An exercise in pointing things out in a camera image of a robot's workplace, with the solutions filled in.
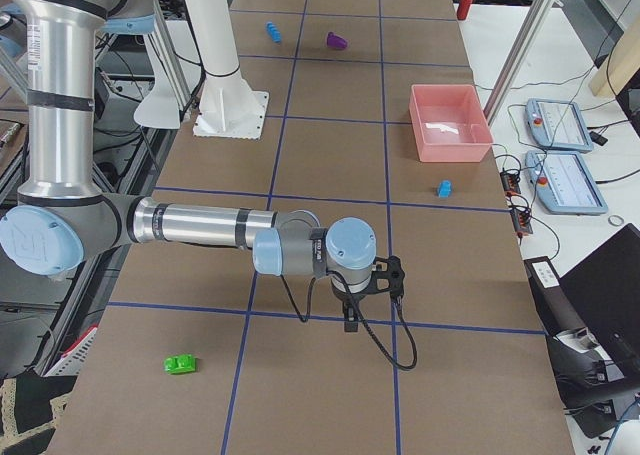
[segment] blue tape line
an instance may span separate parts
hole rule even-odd
[[[127,307],[127,308],[153,308],[156,310],[177,310],[182,312],[207,312],[220,313],[223,315],[246,315],[246,310],[236,310],[231,308],[214,308],[214,307],[198,307],[185,305],[167,305],[163,303],[141,303],[141,302],[115,302],[107,303],[110,307]]]
[[[438,17],[398,17],[393,15],[349,15],[349,14],[338,14],[338,13],[316,13],[316,12],[281,12],[281,11],[270,11],[270,10],[248,10],[248,9],[237,9],[233,8],[229,10],[230,12],[238,12],[238,13],[268,13],[268,14],[279,14],[279,15],[308,15],[314,17],[346,17],[346,18],[373,18],[383,20],[426,20],[432,22],[457,22],[458,20],[455,18],[438,18]]]
[[[233,419],[233,410],[236,403],[236,395],[238,393],[238,383],[240,381],[240,372],[242,371],[242,361],[244,360],[244,349],[247,344],[247,334],[249,333],[249,322],[251,321],[251,307],[253,306],[253,297],[256,292],[256,282],[258,280],[258,274],[253,273],[253,280],[251,282],[251,293],[249,295],[249,303],[247,304],[247,312],[244,317],[244,326],[242,327],[242,339],[240,340],[240,349],[238,350],[238,360],[236,362],[236,371],[233,375],[233,386],[231,388],[231,397],[229,398],[229,408],[227,409],[227,420],[224,425],[224,436],[222,437],[222,445],[220,447],[220,454],[225,455],[227,453],[227,445],[229,443],[229,432],[231,431],[231,421]]]
[[[384,78],[384,43],[383,43],[383,24],[382,24],[382,0],[378,0],[378,24],[380,30],[380,76],[382,80],[382,126],[384,135],[384,179],[385,179],[385,193],[386,193],[386,211],[387,211],[387,250],[388,253],[393,253],[393,230],[391,227],[391,173],[389,170],[389,143],[387,136],[387,108],[386,108],[386,92],[385,92],[385,78]],[[391,311],[391,353],[394,360],[398,360],[398,340],[396,333],[396,314],[393,307],[393,303],[389,302],[389,310]],[[393,375],[393,411],[394,411],[394,428],[396,439],[396,455],[402,455],[402,429],[400,424],[400,387],[398,380],[398,368],[393,366],[391,368]]]
[[[288,120],[312,120],[320,122],[344,122],[344,123],[371,123],[376,125],[382,125],[382,120],[358,120],[355,118],[323,118],[323,117],[302,117],[295,115],[285,115],[285,119]]]
[[[307,3],[309,0],[304,0],[304,9],[303,12],[307,10]],[[302,25],[304,23],[304,15],[302,15],[302,19],[300,20],[300,31],[298,32],[298,41],[296,43],[296,57],[298,56],[298,51],[300,50],[300,39],[302,37]],[[291,99],[291,89],[293,86],[293,79],[295,76],[295,71],[296,71],[296,61],[293,61],[293,67],[291,68],[291,80],[289,80],[289,90],[287,93],[287,100],[285,103],[285,108],[284,108],[284,115],[287,115],[287,111],[289,110],[289,101]],[[269,188],[269,196],[267,198],[267,206],[266,209],[269,210],[271,207],[271,200],[273,197],[273,187],[275,185],[275,181],[276,181],[276,174],[278,171],[278,163],[280,160],[280,152],[282,149],[282,139],[284,136],[284,129],[285,129],[285,125],[286,125],[286,120],[283,120],[282,122],[282,126],[280,127],[280,138],[278,140],[278,149],[276,151],[276,157],[275,157],[275,162],[273,164],[273,173],[272,173],[272,177],[271,177],[271,186]],[[236,365],[236,373],[234,376],[234,380],[233,380],[233,388],[231,389],[231,398],[229,400],[229,409],[227,412],[227,422],[225,424],[225,429],[224,429],[224,437],[222,440],[222,447],[220,448],[220,454],[221,455],[226,455],[227,453],[227,446],[228,446],[228,442],[229,442],[229,432],[231,430],[231,421],[233,419],[233,411],[235,408],[235,400],[236,400],[236,394],[238,391],[238,383],[239,383],[239,379],[240,379],[240,371],[242,369],[242,361],[244,359],[244,351],[245,351],[245,346],[246,346],[246,342],[247,342],[247,333],[249,332],[249,323],[251,321],[251,309],[253,307],[253,299],[255,296],[255,291],[256,291],[256,282],[258,279],[258,274],[256,272],[254,272],[253,274],[253,282],[251,284],[251,295],[249,296],[249,304],[247,306],[247,315],[245,318],[245,324],[244,324],[244,329],[242,332],[242,342],[240,343],[240,350],[238,353],[238,362]]]
[[[387,65],[407,65],[409,67],[443,67],[443,68],[468,68],[471,69],[470,65],[460,65],[460,64],[452,64],[452,63],[424,63],[424,62],[383,62],[383,61],[375,61],[375,60],[343,60],[337,58],[314,58],[314,57],[298,57],[298,52],[296,51],[296,55],[294,57],[285,57],[282,55],[255,55],[255,54],[242,54],[238,55],[239,58],[264,58],[264,59],[274,59],[274,60],[300,60],[305,62],[336,62],[336,63],[386,63]]]
[[[255,287],[252,283],[252,290],[255,291]],[[250,296],[250,302],[253,305],[253,298]],[[217,313],[220,315],[240,315],[240,316],[257,316],[267,318],[290,318],[297,319],[298,317],[294,313],[283,312],[266,312],[262,310],[239,310],[233,308],[216,308],[216,307],[201,307],[201,306],[186,306],[186,305],[173,305],[162,303],[143,303],[143,302],[116,302],[110,301],[107,303],[110,307],[125,307],[125,308],[141,308],[145,310],[175,310],[180,312],[205,312],[205,313]],[[324,321],[324,322],[337,322],[342,323],[344,319],[342,317],[330,317],[324,315],[311,315],[312,320]],[[367,319],[372,325],[393,325],[392,320],[379,320],[379,319]],[[507,333],[515,335],[545,335],[544,330],[532,330],[526,328],[502,328],[502,327],[480,327],[475,325],[452,325],[446,323],[428,323],[428,322],[407,322],[407,325],[412,328],[426,328],[433,330],[451,330],[451,331],[464,331],[464,332],[489,332],[489,333]]]
[[[509,213],[507,208],[486,208],[486,207],[460,207],[458,205],[432,205],[430,203],[405,203],[391,202],[394,207],[415,207],[415,208],[438,208],[446,210],[466,210],[472,212],[491,212],[491,213]]]
[[[483,207],[460,207],[457,205],[433,205],[429,203],[405,203],[405,202],[386,202],[378,200],[356,200],[348,198],[324,198],[324,197],[311,197],[305,195],[278,195],[278,194],[264,194],[264,193],[251,193],[251,192],[233,192],[225,190],[206,190],[201,188],[183,188],[183,187],[156,187],[155,190],[167,191],[167,192],[187,192],[187,193],[205,193],[212,195],[232,195],[241,197],[260,197],[268,199],[284,199],[284,200],[310,200],[317,202],[336,202],[336,203],[358,203],[358,204],[370,204],[370,205],[388,205],[391,207],[411,207],[411,208],[433,208],[438,210],[462,210],[471,212],[489,212],[489,213],[509,213],[506,208],[483,208]]]
[[[225,190],[205,190],[200,188],[182,188],[182,187],[155,187],[154,190],[160,190],[165,192],[206,193],[209,195],[235,195],[239,197],[267,198],[269,196],[265,193],[234,192],[234,191],[225,191]]]
[[[2,100],[2,99],[7,95],[7,93],[9,93],[9,90],[11,90],[11,87],[7,88],[7,89],[2,93],[2,95],[0,95],[0,100]]]

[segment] table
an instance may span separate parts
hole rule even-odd
[[[526,9],[522,7],[474,5],[467,20],[460,24],[470,65],[475,74],[478,95],[483,103],[490,93],[486,88],[493,87],[525,16]],[[524,160],[525,152],[531,148],[518,142],[507,107],[510,104],[524,104],[529,98],[571,100],[575,96],[575,101],[581,108],[590,109],[583,113],[587,125],[590,126],[625,120],[626,116],[615,101],[611,98],[597,98],[591,94],[588,84],[596,71],[592,67],[593,62],[589,54],[563,11],[559,8],[552,9],[514,83],[514,87],[518,88],[510,91],[492,126],[494,140],[502,144],[508,153]],[[552,83],[524,86],[539,82]],[[612,103],[591,109],[607,101]],[[511,111],[521,141],[533,143],[525,128],[523,108],[512,107]],[[596,146],[593,152],[584,155],[596,180],[615,178],[640,166],[640,140],[630,124],[613,126],[607,130],[605,136],[609,138],[609,142],[604,147]],[[494,153],[503,154],[504,148],[495,147]],[[502,160],[498,162],[498,165],[502,166]],[[507,168],[514,166],[511,162],[506,164]],[[619,230],[618,227],[609,224],[609,215],[619,215],[626,223],[640,226],[640,194],[635,189],[637,183],[637,178],[629,178],[610,185],[600,185],[609,212],[596,217],[552,215],[536,202],[533,214],[549,224],[560,238],[560,251],[553,260],[553,265],[560,275],[567,273]],[[521,187],[525,197],[531,200],[533,191],[530,186],[521,183]],[[536,221],[533,222],[533,229],[533,236],[525,237],[522,241],[522,257],[528,259],[543,255],[553,256],[556,241],[551,232]],[[604,449],[602,441],[587,439],[573,419],[568,417],[567,421],[576,453],[584,453],[594,444],[602,445]],[[636,453],[640,444],[638,424],[626,423],[615,443],[615,453]]]
[[[451,0],[234,0],[232,18],[245,78],[271,93],[263,136],[185,126],[154,197],[366,219],[403,260],[419,365],[343,333],[326,280],[302,325],[246,253],[135,246],[47,453],[572,453],[493,157],[417,161],[409,85],[473,82]],[[329,28],[349,50],[324,48]],[[404,360],[388,300],[362,310]],[[184,352],[198,371],[164,374]]]

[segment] electronic equipment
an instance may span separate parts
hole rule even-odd
[[[513,223],[513,229],[519,238],[533,234],[533,228],[531,227],[531,215],[526,207],[516,207],[517,203],[511,200],[511,197],[516,197],[522,192],[520,191],[520,177],[515,173],[509,173],[506,170],[500,172],[500,181],[502,182],[502,188],[504,189],[504,195],[507,197],[507,203],[509,204],[509,214],[511,215],[511,222]]]
[[[640,230],[622,227],[562,277],[546,257],[524,264],[560,397],[585,435],[596,437],[616,425],[640,391]],[[567,331],[585,351],[560,341]],[[611,360],[600,360],[591,343]],[[630,418],[640,415],[634,410]]]
[[[583,153],[593,150],[577,103],[532,98],[525,113],[531,136],[540,147]]]
[[[600,215],[608,207],[582,156],[574,151],[529,151],[530,182],[551,213]]]

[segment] black device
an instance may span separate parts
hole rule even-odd
[[[640,231],[624,226],[563,277],[546,257],[525,267],[560,397],[585,435],[600,435],[640,391]],[[585,349],[595,337],[612,362],[562,344],[556,335],[566,330]]]

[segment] purple object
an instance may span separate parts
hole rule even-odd
[[[345,48],[347,48],[347,45],[349,45],[347,41],[344,38],[339,37],[335,33],[329,32],[327,34],[328,47],[335,48],[337,50],[344,50]]]

